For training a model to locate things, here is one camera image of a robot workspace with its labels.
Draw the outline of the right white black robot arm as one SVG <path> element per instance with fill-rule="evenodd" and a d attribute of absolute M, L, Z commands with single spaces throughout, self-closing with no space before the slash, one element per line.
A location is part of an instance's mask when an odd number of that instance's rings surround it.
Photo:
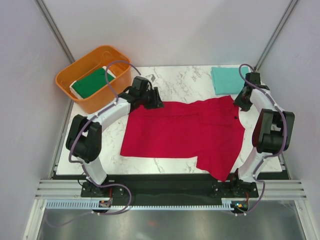
<path fill-rule="evenodd" d="M 295 122 L 295 114 L 281 108 L 272 98 L 270 89 L 261 84 L 259 73 L 247 73 L 244 81 L 234 104 L 243 112 L 254 106 L 259 116 L 252 133 L 252 150 L 244 164 L 236 170 L 236 180 L 229 184 L 229 191 L 235 197 L 247 191 L 246 183 L 258 180 L 268 160 L 289 148 Z"/>

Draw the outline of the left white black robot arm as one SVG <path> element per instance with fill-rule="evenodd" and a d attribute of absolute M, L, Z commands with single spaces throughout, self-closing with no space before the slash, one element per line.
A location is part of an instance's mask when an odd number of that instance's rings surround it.
<path fill-rule="evenodd" d="M 136 76 L 132 85 L 117 94 L 105 108 L 88 116 L 76 115 L 71 123 L 65 147 L 68 161 L 81 165 L 86 178 L 93 183 L 92 191 L 99 197 L 106 196 L 110 185 L 102 167 L 100 153 L 104 130 L 118 119 L 143 106 L 147 110 L 163 108 L 159 90 L 147 78 Z"/>

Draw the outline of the red t shirt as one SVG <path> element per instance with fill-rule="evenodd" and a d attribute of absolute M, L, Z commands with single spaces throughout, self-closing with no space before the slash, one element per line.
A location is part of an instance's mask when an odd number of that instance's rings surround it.
<path fill-rule="evenodd" d="M 128 115 L 120 155 L 187 159 L 219 181 L 228 178 L 245 128 L 231 96 L 192 103 L 167 101 L 163 108 L 139 107 Z"/>

